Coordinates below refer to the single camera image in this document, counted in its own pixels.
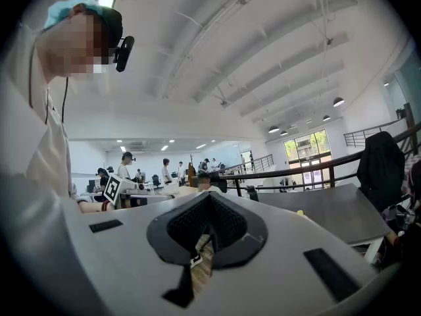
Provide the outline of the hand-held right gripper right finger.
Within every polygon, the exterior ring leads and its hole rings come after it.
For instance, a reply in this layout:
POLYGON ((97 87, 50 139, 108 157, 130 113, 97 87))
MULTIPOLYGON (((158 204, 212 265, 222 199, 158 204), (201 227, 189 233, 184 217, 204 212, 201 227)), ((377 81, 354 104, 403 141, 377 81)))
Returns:
POLYGON ((364 286, 376 271, 348 244, 296 213, 227 194, 259 215, 268 239, 242 267, 213 271, 197 296, 198 315, 317 315, 335 304, 304 252, 322 248, 364 286))

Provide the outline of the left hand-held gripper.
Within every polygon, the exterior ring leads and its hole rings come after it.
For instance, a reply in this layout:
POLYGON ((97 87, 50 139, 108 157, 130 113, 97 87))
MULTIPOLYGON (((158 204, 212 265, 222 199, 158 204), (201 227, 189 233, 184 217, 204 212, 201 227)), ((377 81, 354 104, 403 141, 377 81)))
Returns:
POLYGON ((128 209, 174 199, 173 195, 157 195, 140 190, 138 183, 110 175, 103 195, 115 209, 128 209))

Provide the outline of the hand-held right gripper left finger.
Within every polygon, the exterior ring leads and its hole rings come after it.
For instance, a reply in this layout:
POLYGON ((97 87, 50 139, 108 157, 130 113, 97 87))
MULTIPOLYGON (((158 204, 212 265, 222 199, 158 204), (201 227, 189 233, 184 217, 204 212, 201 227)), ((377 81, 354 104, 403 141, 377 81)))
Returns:
POLYGON ((208 315, 197 296, 186 308, 163 298, 177 287, 183 268, 162 261, 147 240, 147 227, 159 215, 197 194, 131 209, 81 213, 63 205, 76 255, 111 315, 208 315))

